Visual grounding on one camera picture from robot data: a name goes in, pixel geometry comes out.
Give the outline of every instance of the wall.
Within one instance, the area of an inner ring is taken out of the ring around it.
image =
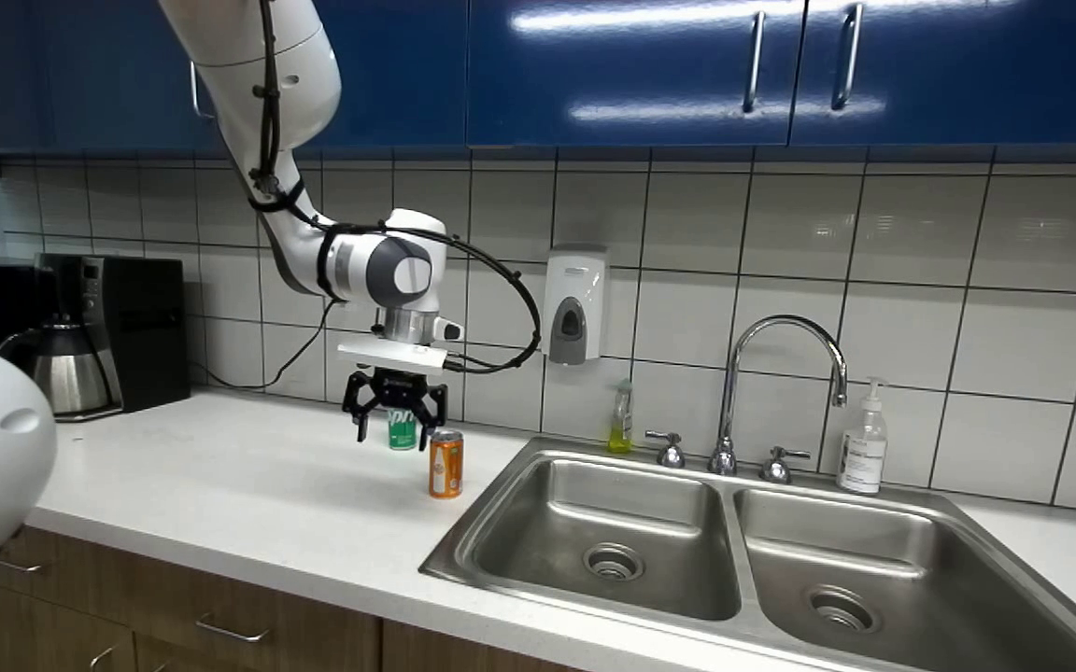
[[[811,338],[765,332],[735,389],[739,454],[788,445],[832,470],[866,377],[882,377],[888,482],[1076,507],[1076,164],[475,156],[315,159],[305,180],[348,221],[430,207],[539,295],[553,247],[610,248],[610,353],[453,377],[468,420],[602,440],[612,383],[633,382],[635,430],[678,430],[705,454],[724,344],[791,308],[841,334],[852,404],[826,405]],[[232,382],[270,377],[323,308],[273,275],[229,164],[9,164],[0,257],[37,248],[181,257],[196,353]],[[503,283],[468,262],[445,307],[471,353],[499,359],[527,334]],[[348,369],[334,348],[362,326],[367,308],[341,308],[275,392],[338,399]]]

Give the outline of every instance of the sink drain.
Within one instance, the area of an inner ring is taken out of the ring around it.
[[[633,545],[602,542],[588,547],[588,566],[610,583],[633,583],[644,575],[644,556]]]
[[[848,626],[848,632],[873,632],[877,626],[877,611],[848,587],[832,587],[832,583],[822,583],[811,588],[811,611],[838,622],[838,626]]]

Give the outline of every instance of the white countertop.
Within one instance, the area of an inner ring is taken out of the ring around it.
[[[198,392],[62,426],[27,522],[575,669],[801,669],[418,575],[523,445],[518,434],[468,430],[462,497],[433,500],[426,451],[389,451],[380,426],[355,445],[338,405]],[[1074,510],[958,505],[1076,601]]]

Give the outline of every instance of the double sink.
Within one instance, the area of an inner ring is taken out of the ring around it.
[[[925,492],[531,440],[422,571],[817,669],[1076,672],[1076,606]]]

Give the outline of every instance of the cabinet handle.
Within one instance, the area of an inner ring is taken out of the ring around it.
[[[0,566],[5,566],[5,571],[15,571],[15,575],[40,575],[40,571],[45,571],[45,563],[15,563],[15,561],[9,561],[9,556],[0,556]]]
[[[117,644],[105,644],[98,657],[91,657],[91,663],[85,669],[100,669],[105,660],[112,660],[117,657]]]
[[[846,57],[846,79],[841,79],[841,88],[832,95],[832,108],[846,108],[848,95],[852,95],[852,85],[859,79],[859,51],[864,51],[864,15],[866,15],[866,2],[854,0],[846,15],[846,28],[848,28],[848,57]]]
[[[270,638],[270,632],[232,632],[232,626],[211,622],[211,614],[196,618],[196,626],[217,638],[244,640],[244,644],[260,644]]]
[[[760,108],[760,85],[762,85],[762,44],[765,44],[765,15],[755,15],[755,28],[750,28],[750,74],[746,74],[746,100],[739,104],[739,112],[755,112]]]
[[[198,64],[192,61],[192,108],[198,119],[214,119],[206,108],[203,108],[203,79],[198,79]]]

